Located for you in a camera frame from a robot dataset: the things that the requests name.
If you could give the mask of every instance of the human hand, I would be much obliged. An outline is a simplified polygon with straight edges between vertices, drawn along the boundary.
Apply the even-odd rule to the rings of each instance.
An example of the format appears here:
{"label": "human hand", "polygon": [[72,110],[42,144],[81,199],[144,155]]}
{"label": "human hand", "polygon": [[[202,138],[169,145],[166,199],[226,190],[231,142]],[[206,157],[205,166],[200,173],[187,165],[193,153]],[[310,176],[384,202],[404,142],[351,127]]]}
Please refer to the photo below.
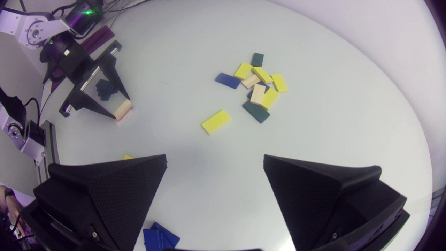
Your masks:
{"label": "human hand", "polygon": [[[15,196],[6,196],[6,205],[8,205],[8,211],[11,215],[12,224],[16,224],[17,218],[19,217],[20,211],[23,209],[23,206],[17,201]],[[22,237],[26,236],[25,229],[26,224],[22,217],[19,218],[19,222],[17,224],[17,228],[19,229]]]}

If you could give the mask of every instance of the wooden block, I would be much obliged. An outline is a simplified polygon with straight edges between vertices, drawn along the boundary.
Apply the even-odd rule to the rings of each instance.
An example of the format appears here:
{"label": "wooden block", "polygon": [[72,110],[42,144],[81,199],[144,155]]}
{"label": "wooden block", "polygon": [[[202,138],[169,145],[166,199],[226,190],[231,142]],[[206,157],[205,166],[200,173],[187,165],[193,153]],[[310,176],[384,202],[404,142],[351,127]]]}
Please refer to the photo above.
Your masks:
{"label": "wooden block", "polygon": [[251,71],[251,69],[252,65],[247,63],[242,63],[239,69],[235,72],[234,77],[244,80],[248,76],[248,73]]}
{"label": "wooden block", "polygon": [[263,102],[264,94],[265,94],[265,86],[259,84],[254,85],[250,102],[256,105],[261,105]]}
{"label": "wooden block", "polygon": [[130,102],[130,100],[126,99],[121,106],[118,107],[118,109],[116,109],[116,111],[113,113],[113,115],[115,116],[116,120],[120,121],[122,119],[122,117],[127,113],[127,111],[130,110],[130,108],[132,108],[132,103]]}
{"label": "wooden block", "polygon": [[263,64],[263,54],[254,53],[254,55],[252,55],[251,64],[254,67],[262,66],[262,64]]}
{"label": "wooden block", "polygon": [[220,84],[229,86],[233,89],[237,89],[237,87],[240,84],[240,79],[233,77],[233,76],[229,76],[228,74],[225,74],[222,72],[220,72],[220,74],[215,78],[215,81]]}
{"label": "wooden block", "polygon": [[273,82],[273,79],[268,75],[268,73],[266,73],[266,71],[262,67],[253,67],[252,70],[263,81],[263,83],[270,84]]}
{"label": "wooden block", "polygon": [[208,120],[204,121],[201,126],[211,135],[213,132],[218,130],[224,124],[231,120],[231,117],[224,110],[219,111],[214,116],[210,117]]}
{"label": "wooden block", "polygon": [[263,97],[262,107],[268,111],[274,101],[276,101],[277,96],[279,96],[279,93],[270,88]]}
{"label": "wooden block", "polygon": [[273,79],[274,87],[278,92],[287,92],[288,87],[285,84],[285,81],[280,74],[271,74],[271,78]]}
{"label": "wooden block", "polygon": [[253,74],[249,77],[247,77],[245,80],[242,81],[242,85],[246,87],[246,89],[249,89],[253,87],[256,83],[262,82],[261,79],[256,74]]}
{"label": "wooden block", "polygon": [[133,113],[133,111],[132,111],[132,109],[130,109],[130,110],[128,110],[123,116],[122,116],[122,118],[120,119],[120,120],[117,120],[117,119],[115,119],[114,121],[115,121],[115,124],[117,125],[117,126],[120,126],[129,116],[130,116],[130,114],[132,114]]}
{"label": "wooden block", "polygon": [[[265,92],[267,92],[268,91],[268,89],[269,89],[269,86],[268,85],[266,85],[266,84],[264,84],[262,81],[260,81],[259,83],[257,83],[257,84],[259,84],[259,85],[263,85],[263,86],[265,86]],[[251,97],[252,97],[252,91],[253,90],[251,90],[249,93],[248,93],[248,95],[246,95],[247,97],[248,97],[248,99],[251,99]]]}
{"label": "wooden block", "polygon": [[249,102],[249,100],[243,104],[243,108],[245,108],[245,110],[249,112],[249,114],[251,114],[260,124],[269,117],[269,113],[265,109],[263,109],[260,105]]}

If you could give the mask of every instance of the textured black surface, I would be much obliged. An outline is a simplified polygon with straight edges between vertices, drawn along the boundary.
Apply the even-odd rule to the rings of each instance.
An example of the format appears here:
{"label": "textured black surface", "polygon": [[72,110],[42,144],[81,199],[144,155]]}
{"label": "textured black surface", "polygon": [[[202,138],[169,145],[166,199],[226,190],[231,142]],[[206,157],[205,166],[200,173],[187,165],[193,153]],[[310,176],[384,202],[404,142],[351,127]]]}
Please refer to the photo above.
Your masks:
{"label": "textured black surface", "polygon": [[165,155],[86,166],[51,165],[52,179],[88,193],[121,251],[131,251],[167,168]]}
{"label": "textured black surface", "polygon": [[299,251],[316,243],[342,193],[381,174],[379,167],[337,167],[269,155],[264,170]]}

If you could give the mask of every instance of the blue block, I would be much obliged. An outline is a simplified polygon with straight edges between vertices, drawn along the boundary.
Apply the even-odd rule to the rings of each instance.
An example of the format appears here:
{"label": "blue block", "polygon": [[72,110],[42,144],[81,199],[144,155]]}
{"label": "blue block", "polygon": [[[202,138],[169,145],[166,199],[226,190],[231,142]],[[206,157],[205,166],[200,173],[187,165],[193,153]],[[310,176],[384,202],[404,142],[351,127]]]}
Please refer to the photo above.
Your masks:
{"label": "blue block", "polygon": [[175,247],[178,244],[178,242],[180,241],[180,238],[178,236],[172,234],[169,230],[167,230],[166,228],[164,228],[157,222],[154,222],[150,229],[156,229],[156,230],[161,231],[161,233],[165,236],[167,241],[169,241],[169,243],[172,245],[172,247]]}
{"label": "blue block", "polygon": [[161,232],[156,229],[143,229],[146,251],[163,251],[161,246]]}
{"label": "blue block", "polygon": [[[266,93],[266,91],[269,89],[269,86],[266,85],[266,84],[264,84],[262,81],[258,82],[258,84],[259,84],[259,85],[266,86],[266,88],[265,88],[265,93]],[[247,96],[248,96],[248,99],[251,99],[252,91],[254,91],[254,88],[248,93],[248,95],[247,95]]]}
{"label": "blue block", "polygon": [[98,81],[98,83],[96,84],[97,88],[102,89],[104,91],[107,90],[110,86],[113,86],[113,85],[111,84],[110,81],[107,81],[105,79],[100,79]]}
{"label": "blue block", "polygon": [[215,78],[215,81],[219,82],[220,84],[229,86],[233,89],[237,89],[241,80],[236,77],[220,72],[220,74]]}

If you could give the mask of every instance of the dark green block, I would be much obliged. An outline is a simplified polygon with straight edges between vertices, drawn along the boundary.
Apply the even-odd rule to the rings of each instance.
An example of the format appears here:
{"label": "dark green block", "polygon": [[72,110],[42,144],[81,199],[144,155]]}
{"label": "dark green block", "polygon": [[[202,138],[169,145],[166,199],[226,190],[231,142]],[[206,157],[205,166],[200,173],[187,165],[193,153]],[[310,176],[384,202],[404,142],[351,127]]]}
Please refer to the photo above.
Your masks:
{"label": "dark green block", "polygon": [[245,108],[245,110],[247,110],[260,124],[269,117],[269,112],[260,105],[249,102],[249,100],[243,104],[243,108]]}
{"label": "dark green block", "polygon": [[254,53],[252,56],[251,64],[254,67],[262,66],[263,63],[263,54]]}

